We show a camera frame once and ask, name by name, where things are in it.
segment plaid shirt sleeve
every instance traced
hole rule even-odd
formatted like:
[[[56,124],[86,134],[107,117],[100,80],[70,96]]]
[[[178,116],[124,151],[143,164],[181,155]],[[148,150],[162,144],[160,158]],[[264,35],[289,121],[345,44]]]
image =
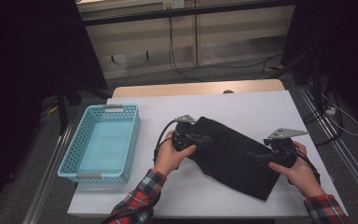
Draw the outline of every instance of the plaid shirt sleeve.
[[[304,204],[312,218],[312,223],[349,223],[333,195],[308,198]]]
[[[138,184],[135,190],[113,208],[112,215],[127,212],[133,209],[148,206],[158,196],[167,176],[155,170],[149,170],[144,179]],[[137,213],[129,217],[122,217],[110,222],[110,224],[135,224],[144,223],[153,216],[152,211]]]

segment gray carpet floor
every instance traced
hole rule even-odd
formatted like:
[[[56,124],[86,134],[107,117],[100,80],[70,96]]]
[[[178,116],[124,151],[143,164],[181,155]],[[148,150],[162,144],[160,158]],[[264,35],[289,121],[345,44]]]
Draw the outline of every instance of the gray carpet floor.
[[[264,59],[255,59],[241,62],[220,63],[210,67],[198,68],[178,74],[177,72],[162,71],[152,74],[142,74],[134,77],[120,77],[107,80],[109,90],[106,93],[112,94],[115,88],[121,86],[188,83],[200,81],[227,81],[247,80],[269,77],[271,73],[261,72],[264,66],[279,65],[281,56],[276,56],[266,64],[260,63]],[[300,88],[295,85],[293,76],[288,74],[281,77],[284,87],[290,91],[301,117],[306,117],[310,108],[300,93]],[[105,100],[95,98],[91,94],[80,91],[83,100],[81,105],[67,104],[69,120],[78,122],[83,111],[88,105],[104,104]],[[47,98],[42,105],[48,105],[54,96]],[[338,95],[341,108],[356,118],[355,111]],[[349,118],[343,118],[345,128],[358,133],[358,126]],[[307,129],[314,143],[320,143],[327,139],[321,126],[317,121],[307,123]],[[41,117],[34,139],[29,145],[28,154],[21,161],[19,168],[14,171],[14,180],[7,183],[0,194],[0,223],[22,223],[27,215],[33,198],[39,188],[43,175],[48,167],[57,142],[60,139],[60,118],[58,113]],[[340,138],[347,145],[353,157],[358,161],[358,136],[343,133]],[[350,215],[351,223],[358,223],[358,184],[347,169],[343,160],[338,156],[337,151],[331,143],[317,147],[324,164],[330,175],[336,178],[334,182],[337,191],[344,202]],[[75,185],[67,179],[53,176],[48,196],[44,201],[43,209],[37,219],[37,223],[100,223],[100,218],[80,218],[66,214],[66,211],[75,192]],[[204,223],[234,223],[223,220],[206,220]],[[245,220],[235,220],[235,223],[249,223]],[[280,219],[276,223],[310,223],[308,218],[301,219]]]

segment white table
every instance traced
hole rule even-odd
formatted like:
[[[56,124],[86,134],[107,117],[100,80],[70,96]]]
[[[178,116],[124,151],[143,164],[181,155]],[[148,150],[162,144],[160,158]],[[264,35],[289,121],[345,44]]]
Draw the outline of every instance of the white table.
[[[288,91],[112,98],[107,103],[139,106],[141,127],[130,180],[127,185],[79,184],[68,209],[70,215],[107,217],[153,167],[158,136],[176,117],[189,114],[195,119],[202,116],[214,119],[260,143],[280,127],[306,131]],[[324,190],[333,194],[345,211],[310,136],[293,139],[307,146],[309,158],[321,174]],[[179,170],[170,174],[155,206],[155,217],[307,217],[303,200],[284,176],[264,202],[220,184],[204,175],[195,162],[185,159]]]

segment folded black fabric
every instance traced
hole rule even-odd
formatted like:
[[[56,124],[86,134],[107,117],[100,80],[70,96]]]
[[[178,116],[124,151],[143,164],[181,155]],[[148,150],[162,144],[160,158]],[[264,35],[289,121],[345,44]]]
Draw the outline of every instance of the folded black fabric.
[[[269,153],[270,149],[227,126],[201,117],[189,130],[193,134],[211,136],[213,146],[200,148],[189,158],[203,173],[244,194],[265,201],[279,174],[266,164],[258,164],[248,151]]]

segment blue plastic basket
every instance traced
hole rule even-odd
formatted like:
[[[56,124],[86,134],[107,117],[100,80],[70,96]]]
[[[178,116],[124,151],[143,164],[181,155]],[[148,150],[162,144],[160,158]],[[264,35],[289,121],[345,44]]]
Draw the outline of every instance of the blue plastic basket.
[[[140,123],[137,105],[89,106],[58,176],[76,183],[127,183]]]

